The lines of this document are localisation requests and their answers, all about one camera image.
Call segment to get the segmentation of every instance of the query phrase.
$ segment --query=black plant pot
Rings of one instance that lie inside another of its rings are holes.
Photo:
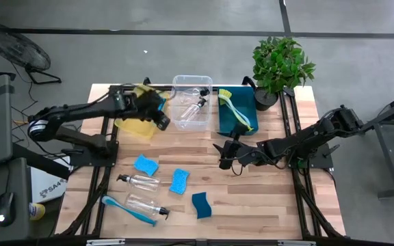
[[[278,101],[278,94],[269,94],[266,89],[258,87],[254,91],[254,103],[259,111],[265,111]]]

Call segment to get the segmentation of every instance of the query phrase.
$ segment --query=green plant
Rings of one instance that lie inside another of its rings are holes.
[[[305,85],[306,79],[314,79],[315,64],[308,63],[308,57],[295,40],[291,38],[272,38],[260,41],[261,45],[253,50],[253,79],[268,93],[283,90],[284,86],[294,88]]]

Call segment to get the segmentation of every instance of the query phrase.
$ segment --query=blue toothbrush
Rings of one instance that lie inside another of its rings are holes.
[[[111,205],[111,206],[117,206],[118,208],[122,208],[125,211],[127,211],[129,214],[133,215],[136,219],[139,219],[140,221],[152,224],[153,226],[156,225],[157,221],[154,221],[150,218],[148,218],[146,215],[143,215],[141,213],[129,210],[127,208],[125,208],[123,205],[121,205],[119,202],[117,202],[114,198],[105,195],[103,196],[103,198],[101,199],[101,202],[104,203],[104,205]]]

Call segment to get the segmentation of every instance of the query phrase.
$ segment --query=potted plant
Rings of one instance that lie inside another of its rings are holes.
[[[272,38],[260,41],[253,50],[253,79],[258,81],[254,92],[257,109],[265,111],[276,103],[278,92],[287,86],[293,89],[303,80],[313,80],[315,64],[308,62],[300,44],[291,38]]]

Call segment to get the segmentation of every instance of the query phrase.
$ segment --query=wooden table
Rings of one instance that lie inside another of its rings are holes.
[[[103,95],[109,86],[92,85],[89,101]],[[318,115],[312,88],[297,87],[295,94],[302,128],[316,123]],[[221,170],[218,167],[220,156],[212,144],[222,146],[228,138],[216,133],[218,103],[215,96],[214,99],[211,102],[212,124],[205,132],[178,131],[171,123],[166,131],[158,131],[151,140],[146,140],[119,131],[118,160],[111,171],[108,195],[124,202],[129,188],[122,181],[117,182],[116,178],[119,174],[137,174],[133,163],[140,154],[144,154],[159,163],[155,177],[161,179],[162,187],[157,200],[162,206],[170,209],[171,213],[166,221],[160,217],[158,224],[153,228],[119,208],[106,207],[102,238],[302,238],[289,169],[279,170],[269,165],[248,165],[241,176],[235,176],[231,170]],[[289,101],[287,106],[292,121]],[[267,111],[258,111],[258,120],[259,131],[253,136],[241,137],[245,144],[253,146],[257,141],[285,137],[279,102]],[[90,135],[100,133],[102,121],[102,118],[85,120],[81,131]],[[234,167],[239,169],[239,164],[234,162]],[[190,172],[187,189],[183,195],[168,190],[172,173],[176,168]],[[92,168],[83,167],[69,178],[56,233],[65,230],[85,205],[91,175]],[[344,234],[332,179],[326,172],[317,169],[311,170],[311,178],[317,206],[334,228]],[[191,196],[204,191],[207,192],[207,199],[212,207],[212,217],[196,219]],[[308,227],[312,232],[311,213],[306,204],[305,207]],[[92,211],[90,230],[94,225],[97,207]]]

